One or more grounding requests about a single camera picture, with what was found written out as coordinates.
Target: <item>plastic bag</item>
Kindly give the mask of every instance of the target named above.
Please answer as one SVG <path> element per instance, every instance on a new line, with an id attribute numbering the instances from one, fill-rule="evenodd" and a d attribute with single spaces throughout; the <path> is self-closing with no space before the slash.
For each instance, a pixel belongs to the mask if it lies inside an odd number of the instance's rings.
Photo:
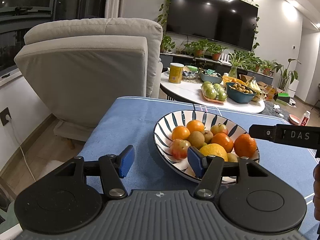
<path id="1" fill-rule="evenodd" d="M 266 100 L 267 95 L 264 91 L 260 89 L 260 87 L 257 84 L 257 80 L 255 77 L 252 77 L 250 80 L 246 82 L 246 87 L 249 87 L 257 94 L 253 97 L 252 101 L 259 102 L 261 100 Z"/>

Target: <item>yellow basket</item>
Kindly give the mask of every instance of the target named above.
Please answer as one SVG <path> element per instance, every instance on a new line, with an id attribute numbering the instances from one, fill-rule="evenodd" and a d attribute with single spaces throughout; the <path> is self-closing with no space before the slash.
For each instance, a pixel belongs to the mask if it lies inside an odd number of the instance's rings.
<path id="1" fill-rule="evenodd" d="M 233 77 L 228 77 L 228 76 L 222 76 L 222 80 L 223 80 L 224 86 L 226 86 L 226 83 L 227 83 L 227 82 L 232 82 L 233 79 L 236 79 L 236 80 L 237 80 L 237 82 L 235 82 L 235 83 L 239 83 L 239 84 L 245 86 L 245 83 L 244 83 L 242 80 L 240 80 L 240 79 L 233 78 Z"/>

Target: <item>electrical outlet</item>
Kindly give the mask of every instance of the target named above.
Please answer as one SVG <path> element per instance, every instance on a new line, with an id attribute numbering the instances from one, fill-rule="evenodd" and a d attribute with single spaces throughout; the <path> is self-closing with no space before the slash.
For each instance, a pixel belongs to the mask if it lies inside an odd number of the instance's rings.
<path id="1" fill-rule="evenodd" d="M 9 121 L 5 118 L 5 116 L 6 116 L 7 114 L 11 117 L 10 112 L 9 112 L 9 108 L 4 109 L 4 110 L 0 113 L 0 120 L 1 120 L 1 123 L 2 123 L 3 126 L 5 126 L 5 125 L 9 122 Z"/>

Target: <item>teal bowl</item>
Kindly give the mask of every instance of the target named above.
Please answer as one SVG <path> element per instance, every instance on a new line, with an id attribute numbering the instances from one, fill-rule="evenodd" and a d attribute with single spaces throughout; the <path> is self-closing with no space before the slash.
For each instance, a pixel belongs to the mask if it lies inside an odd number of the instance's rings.
<path id="1" fill-rule="evenodd" d="M 220 84 L 222 81 L 222 77 L 219 73 L 217 73 L 217 75 L 220 77 L 207 76 L 207 75 L 203 74 L 201 71 L 199 71 L 199 77 L 202 79 L 203 82 L 209 81 L 213 84 L 215 84 L 215 83 Z"/>
<path id="2" fill-rule="evenodd" d="M 233 82 L 227 82 L 226 83 L 226 87 L 227 87 L 227 95 L 228 97 L 230 97 L 232 100 L 236 101 L 237 103 L 240 104 L 245 104 L 245 103 L 249 103 L 252 98 L 254 98 L 254 96 L 257 94 L 256 92 L 254 92 L 252 89 L 244 86 L 247 90 L 251 90 L 253 92 L 253 94 L 246 94 L 246 93 L 242 93 L 238 90 L 232 89 L 229 86 L 233 86 L 236 83 Z"/>

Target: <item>metal screw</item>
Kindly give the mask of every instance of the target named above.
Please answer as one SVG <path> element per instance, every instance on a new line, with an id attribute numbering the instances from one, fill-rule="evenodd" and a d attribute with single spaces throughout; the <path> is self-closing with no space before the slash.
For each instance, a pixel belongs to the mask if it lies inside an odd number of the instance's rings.
<path id="1" fill-rule="evenodd" d="M 212 191 L 207 188 L 202 188 L 197 191 L 197 195 L 199 197 L 210 197 L 212 195 Z"/>
<path id="2" fill-rule="evenodd" d="M 124 190 L 120 188 L 113 188 L 109 190 L 109 195 L 112 197 L 122 197 L 124 195 Z"/>

